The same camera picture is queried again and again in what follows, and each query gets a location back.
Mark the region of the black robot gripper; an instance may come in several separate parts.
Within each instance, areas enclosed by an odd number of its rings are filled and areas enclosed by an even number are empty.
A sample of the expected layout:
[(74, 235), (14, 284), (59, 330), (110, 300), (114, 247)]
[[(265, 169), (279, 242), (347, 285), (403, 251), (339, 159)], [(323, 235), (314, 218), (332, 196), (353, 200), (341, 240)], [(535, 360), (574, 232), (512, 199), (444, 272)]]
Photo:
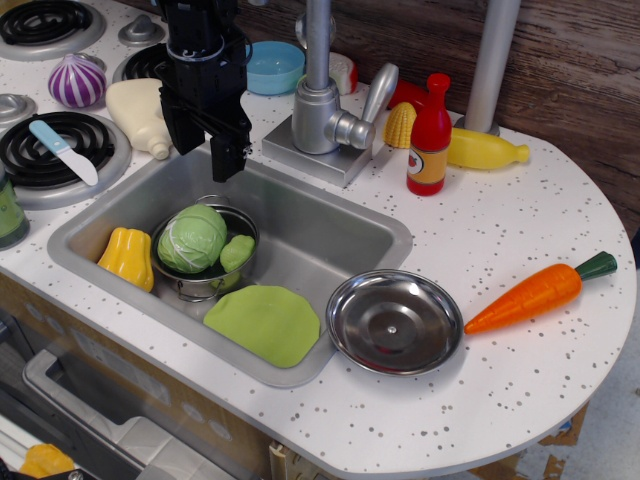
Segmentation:
[(216, 134), (210, 140), (214, 182), (243, 171), (250, 151), (251, 123), (240, 105), (247, 88), (246, 47), (231, 43), (191, 58), (169, 51), (168, 62), (156, 69), (164, 120), (178, 153), (198, 148), (204, 132)]

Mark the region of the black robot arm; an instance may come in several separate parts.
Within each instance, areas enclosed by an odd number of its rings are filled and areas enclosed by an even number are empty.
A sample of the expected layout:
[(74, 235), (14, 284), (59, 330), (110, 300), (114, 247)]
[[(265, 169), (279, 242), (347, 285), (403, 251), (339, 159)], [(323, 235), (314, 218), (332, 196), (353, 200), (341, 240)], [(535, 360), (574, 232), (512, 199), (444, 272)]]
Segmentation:
[(252, 46), (235, 24), (235, 1), (161, 1), (168, 26), (167, 63), (156, 68), (161, 108), (177, 151), (210, 137), (213, 180), (241, 172), (251, 150), (251, 122), (241, 98)]

